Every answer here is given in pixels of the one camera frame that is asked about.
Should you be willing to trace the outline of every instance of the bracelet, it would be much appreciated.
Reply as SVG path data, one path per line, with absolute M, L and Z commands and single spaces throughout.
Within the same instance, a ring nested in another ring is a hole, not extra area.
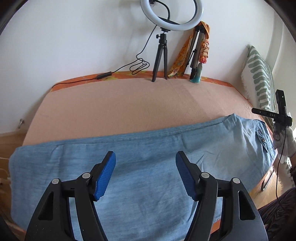
M 293 177 L 293 175 L 296 173 L 296 167 L 293 167 L 290 169 L 290 176 Z

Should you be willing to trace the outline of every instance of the white pillow with green stripes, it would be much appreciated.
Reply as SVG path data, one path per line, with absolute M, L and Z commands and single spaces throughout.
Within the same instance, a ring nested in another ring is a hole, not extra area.
M 254 46 L 251 46 L 248 51 L 246 66 L 241 77 L 252 106 L 275 111 L 276 98 L 272 73 Z

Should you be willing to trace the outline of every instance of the person's hand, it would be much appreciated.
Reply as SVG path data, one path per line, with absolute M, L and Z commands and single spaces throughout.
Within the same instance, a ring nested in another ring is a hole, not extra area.
M 293 136 L 293 130 L 288 126 L 287 132 L 281 129 L 281 125 L 279 123 L 274 123 L 273 127 L 273 138 L 274 138 L 274 149 L 278 150 L 279 156 L 281 156 L 283 152 L 283 156 L 292 157 L 296 153 L 296 141 Z

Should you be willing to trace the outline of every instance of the bed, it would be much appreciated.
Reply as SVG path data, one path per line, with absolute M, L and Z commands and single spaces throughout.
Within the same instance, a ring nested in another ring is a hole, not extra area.
M 202 78 L 194 84 L 185 75 L 152 83 L 151 72 L 136 76 L 118 72 L 99 81 L 87 80 L 95 76 L 55 85 L 39 107 L 23 145 L 159 130 L 232 113 L 262 120 L 232 85 L 219 80 Z M 251 196 L 256 196 L 261 183 Z M 219 225 L 216 222 L 212 231 Z

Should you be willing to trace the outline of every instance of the orange scarf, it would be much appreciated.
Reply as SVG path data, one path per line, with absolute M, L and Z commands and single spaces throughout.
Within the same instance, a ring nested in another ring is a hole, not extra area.
M 201 43 L 201 50 L 199 55 L 199 62 L 205 64 L 207 62 L 208 58 L 208 52 L 209 52 L 209 35 L 210 35 L 210 26 L 207 25 L 205 22 L 201 21 L 198 25 L 203 25 L 205 27 L 206 33 L 205 38 Z M 190 43 L 192 41 L 194 35 L 194 30 L 192 31 L 192 34 L 189 36 L 187 41 L 185 42 L 184 46 L 182 47 L 181 51 L 179 52 L 178 57 L 176 58 L 173 66 L 171 67 L 170 71 L 168 72 L 168 77 L 172 78 L 174 76 L 183 76 L 185 69 L 186 69 L 186 60 L 188 59 L 189 55 L 189 48 Z

